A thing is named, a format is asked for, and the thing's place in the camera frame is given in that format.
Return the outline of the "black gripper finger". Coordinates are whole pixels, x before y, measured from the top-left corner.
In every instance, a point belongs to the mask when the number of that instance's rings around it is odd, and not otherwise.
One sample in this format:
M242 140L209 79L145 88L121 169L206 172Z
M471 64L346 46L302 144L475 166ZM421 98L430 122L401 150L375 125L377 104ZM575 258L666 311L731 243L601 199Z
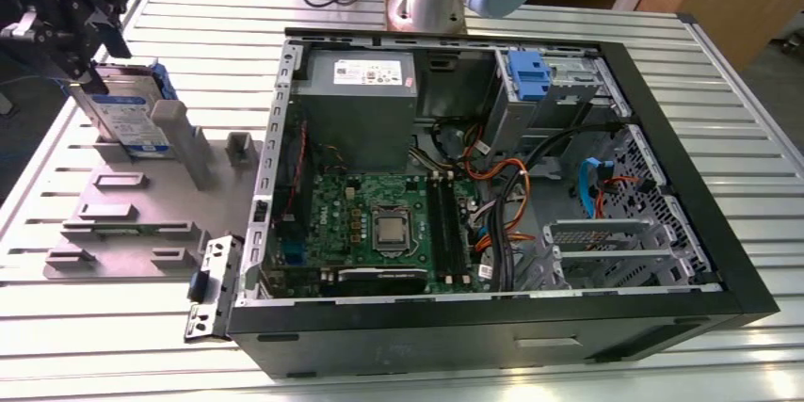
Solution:
M109 87L98 73L95 61L74 52L58 51L54 55L54 78L82 85L90 94L109 94Z
M121 16L106 14L99 9L89 18L89 24L97 29L101 42L106 46L107 52L115 58L131 58L121 22Z

